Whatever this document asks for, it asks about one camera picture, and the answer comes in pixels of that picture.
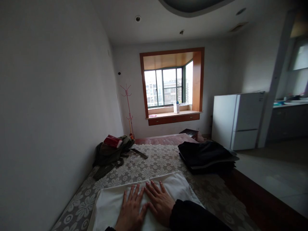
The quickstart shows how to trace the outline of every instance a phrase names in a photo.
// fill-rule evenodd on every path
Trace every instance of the hand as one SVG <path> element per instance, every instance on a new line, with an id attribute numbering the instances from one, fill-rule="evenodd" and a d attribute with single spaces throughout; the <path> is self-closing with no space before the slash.
<path id="1" fill-rule="evenodd" d="M 161 190 L 153 181 L 151 181 L 151 184 L 147 182 L 148 189 L 145 188 L 145 193 L 152 202 L 149 202 L 149 208 L 159 223 L 165 227 L 169 227 L 169 220 L 175 201 L 166 192 L 161 181 L 159 182 Z"/>
<path id="2" fill-rule="evenodd" d="M 122 208 L 118 220 L 116 221 L 116 231 L 132 231 L 140 230 L 143 224 L 143 219 L 147 213 L 148 204 L 144 204 L 139 214 L 140 203 L 142 200 L 144 188 L 141 189 L 139 195 L 139 184 L 137 184 L 135 193 L 134 185 L 129 192 L 128 200 L 126 201 L 126 191 L 124 191 Z"/>

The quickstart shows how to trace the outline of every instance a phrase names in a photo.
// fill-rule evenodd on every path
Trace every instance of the pink object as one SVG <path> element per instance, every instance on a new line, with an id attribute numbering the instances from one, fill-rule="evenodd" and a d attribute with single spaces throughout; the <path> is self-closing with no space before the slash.
<path id="1" fill-rule="evenodd" d="M 133 129 L 133 122 L 132 122 L 133 116 L 131 115 L 131 109 L 129 108 L 129 101 L 128 101 L 128 97 L 132 95 L 132 94 L 130 94 L 130 95 L 128 94 L 128 89 L 129 89 L 131 86 L 129 85 L 129 87 L 127 88 L 127 84 L 126 84 L 126 89 L 125 89 L 124 87 L 122 87 L 121 85 L 120 85 L 120 87 L 123 88 L 123 89 L 125 90 L 125 95 L 122 95 L 122 96 L 124 96 L 124 97 L 126 96 L 126 97 L 127 97 L 129 118 L 126 117 L 126 119 L 128 119 L 128 122 L 129 122 L 129 121 L 131 122 L 131 126 L 132 126 L 132 130 L 130 131 L 129 136 L 130 136 L 131 139 L 135 139 L 134 129 Z"/>
<path id="2" fill-rule="evenodd" d="M 104 140 L 104 143 L 108 146 L 111 146 L 113 148 L 118 148 L 120 147 L 121 143 L 123 141 L 117 137 L 114 137 L 114 136 L 111 136 L 111 135 L 108 135 L 106 137 L 106 139 Z"/>
<path id="3" fill-rule="evenodd" d="M 202 137 L 201 132 L 198 132 L 197 141 L 198 142 L 203 142 L 204 141 L 204 138 Z"/>

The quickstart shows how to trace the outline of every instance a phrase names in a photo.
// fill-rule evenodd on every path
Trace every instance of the kitchen counter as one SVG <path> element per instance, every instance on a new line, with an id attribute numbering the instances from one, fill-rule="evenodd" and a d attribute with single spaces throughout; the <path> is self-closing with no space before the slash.
<path id="1" fill-rule="evenodd" d="M 274 106 L 267 141 L 308 136 L 308 103 Z"/>
<path id="2" fill-rule="evenodd" d="M 287 105 L 279 105 L 279 106 L 275 106 L 275 105 L 273 105 L 273 109 L 275 109 L 275 108 L 282 108 L 282 107 L 294 107 L 294 106 L 302 106 L 302 105 L 307 105 L 308 104 L 308 102 L 307 103 L 290 103 L 290 104 L 287 104 Z"/>

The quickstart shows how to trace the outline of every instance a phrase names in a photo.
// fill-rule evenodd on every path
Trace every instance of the bed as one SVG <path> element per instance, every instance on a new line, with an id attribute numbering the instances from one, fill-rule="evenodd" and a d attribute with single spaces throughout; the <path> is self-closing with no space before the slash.
<path id="1" fill-rule="evenodd" d="M 182 171 L 198 199 L 210 212 L 233 230 L 300 230 L 307 220 L 279 199 L 234 169 L 229 174 L 192 175 L 178 156 L 177 146 L 196 142 L 187 134 L 137 139 L 134 152 L 120 167 L 95 181 L 93 168 L 52 230 L 87 230 L 99 190 Z"/>

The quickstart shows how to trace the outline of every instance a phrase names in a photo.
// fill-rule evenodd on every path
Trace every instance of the black jacket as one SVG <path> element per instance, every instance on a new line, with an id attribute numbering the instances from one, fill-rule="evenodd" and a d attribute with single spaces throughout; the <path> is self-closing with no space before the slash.
<path id="1" fill-rule="evenodd" d="M 177 200 L 173 206 L 169 223 L 172 231 L 231 231 L 231 229 L 216 216 L 192 201 Z M 114 231 L 114 229 L 108 227 L 105 231 Z"/>

